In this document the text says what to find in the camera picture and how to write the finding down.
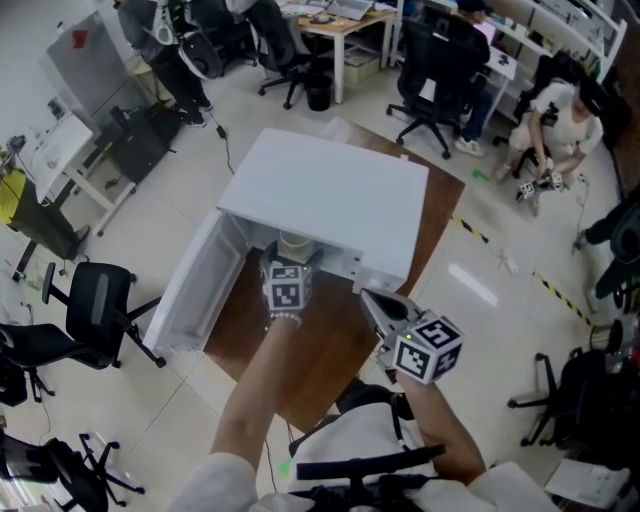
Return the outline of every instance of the yellow black tape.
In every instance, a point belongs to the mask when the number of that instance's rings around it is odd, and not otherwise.
[[[455,215],[452,215],[451,216],[451,220],[453,220],[454,222],[460,224],[464,229],[466,229],[473,236],[478,237],[485,244],[489,243],[489,239],[486,236],[484,236],[482,233],[480,233],[480,231],[478,231],[477,229],[472,228],[469,224],[467,224],[465,221],[463,221],[460,217],[456,217]]]
[[[569,308],[571,308],[571,310],[578,315],[580,318],[582,318],[589,327],[591,327],[591,320],[589,320],[587,318],[587,315],[585,315],[584,313],[582,313],[582,311],[580,311],[577,307],[575,307],[571,301],[569,299],[567,299],[564,295],[562,295],[558,289],[553,286],[549,281],[545,280],[540,274],[538,274],[537,272],[533,273],[533,276],[538,278],[540,280],[540,282],[542,282],[542,284],[544,285],[544,287],[549,290],[549,292],[551,292],[553,295],[555,295],[558,299],[560,299],[562,302],[564,302],[567,306],[569,306]]]

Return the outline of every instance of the wooden desk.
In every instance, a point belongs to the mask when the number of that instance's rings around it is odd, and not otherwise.
[[[358,30],[362,30],[374,23],[384,23],[384,37],[382,39],[382,56],[380,67],[386,68],[389,61],[389,48],[391,46],[391,32],[395,11],[371,11],[360,21],[333,16],[333,23],[316,25],[312,23],[314,18],[300,18],[298,27],[302,32],[317,34],[333,39],[334,44],[334,96],[336,103],[342,103],[344,98],[344,43],[345,38]]]
[[[408,295],[429,261],[464,189],[464,184],[423,158],[369,130],[335,118],[322,136],[429,167],[429,182],[416,251],[407,282],[399,290]],[[258,272],[260,253],[249,254],[227,299],[205,352],[238,380],[263,336],[267,311]],[[279,400],[278,413],[302,432],[326,414],[358,373],[376,345],[361,312],[352,282],[325,272],[314,280],[313,298],[296,333],[296,351]]]

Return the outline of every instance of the white tile floor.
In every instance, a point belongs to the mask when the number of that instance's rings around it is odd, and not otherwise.
[[[395,140],[406,121],[387,117],[385,107],[400,101],[397,76],[395,71],[380,73],[359,91],[347,91],[342,105],[324,113],[311,112],[301,92],[291,111],[282,108],[284,89],[258,96],[261,75],[253,68],[239,68],[206,87],[216,118],[229,132],[235,168],[266,127],[315,134],[339,115]],[[487,141],[500,124],[492,120]],[[532,277],[538,272],[587,312],[583,289],[606,268],[610,256],[606,247],[570,255],[580,216],[577,201],[584,197],[584,189],[575,186],[562,194],[545,194],[541,215],[534,219],[513,203],[515,182],[497,186],[471,176],[474,169],[491,174],[504,158],[504,146],[489,146],[483,160],[454,151],[453,158],[444,161],[435,137],[421,129],[406,137],[406,147],[466,183],[456,215],[490,239],[485,245],[450,222],[412,294],[422,307],[447,315],[467,335],[460,364],[442,379],[441,388],[487,463],[516,460],[544,481],[558,454],[553,449],[521,449],[519,440],[528,432],[536,412],[514,412],[505,403],[510,396],[536,389],[541,376],[534,370],[536,352],[549,354],[559,372],[569,350],[588,335],[586,324]],[[224,143],[213,124],[204,130],[183,130],[174,148],[178,153],[167,155],[138,187],[104,238],[91,238],[88,244],[93,261],[118,264],[139,275],[132,305],[162,292],[182,251],[231,178]],[[581,224],[588,226],[616,203],[613,168],[603,147],[589,157],[583,172],[591,183]],[[104,183],[107,174],[101,171],[93,179]],[[82,194],[70,199],[65,210],[76,224],[90,222],[99,214]],[[518,276],[511,276],[500,264],[498,254],[504,247],[511,250],[520,267]],[[46,251],[39,250],[32,272],[42,273],[50,260]],[[466,272],[480,283],[484,298],[456,279],[452,269],[458,275]],[[70,276],[57,281],[68,287]],[[45,307],[37,292],[28,290],[27,294],[34,304],[36,322],[64,326],[62,307]],[[598,318],[609,314],[605,308]],[[77,433],[98,431],[106,439],[120,441],[123,468],[148,491],[144,497],[130,497],[134,511],[166,509],[209,452],[234,386],[202,354],[167,354],[167,358],[169,366],[159,370],[127,341],[120,370],[96,372],[62,361],[43,372],[58,394],[45,401],[52,428],[43,439],[58,436],[77,446]],[[372,383],[386,382],[371,361],[361,376]],[[10,435],[37,442],[47,430],[44,411],[32,401],[5,412]],[[269,441],[276,485],[281,486],[278,468],[287,459],[288,437],[279,418]],[[258,487],[261,493],[272,491],[266,456]]]

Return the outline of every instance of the white cabinet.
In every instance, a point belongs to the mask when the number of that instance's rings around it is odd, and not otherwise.
[[[324,250],[321,269],[353,281],[355,293],[397,290],[411,268],[427,173],[364,149],[263,131],[183,255],[145,345],[203,349],[249,250],[280,230],[313,240]]]

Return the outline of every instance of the wooden platform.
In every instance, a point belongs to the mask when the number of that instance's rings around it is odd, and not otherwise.
[[[323,137],[400,157],[429,167],[429,181],[416,251],[407,282],[399,290],[408,295],[429,261],[449,222],[464,184],[405,150],[356,124],[336,118]],[[259,251],[252,251],[231,291],[205,352],[238,380],[263,337],[267,311],[258,271]],[[360,310],[353,283],[319,273],[313,298],[296,333],[296,350],[280,397],[278,413],[302,432],[320,421],[335,399],[357,374],[376,344]]]

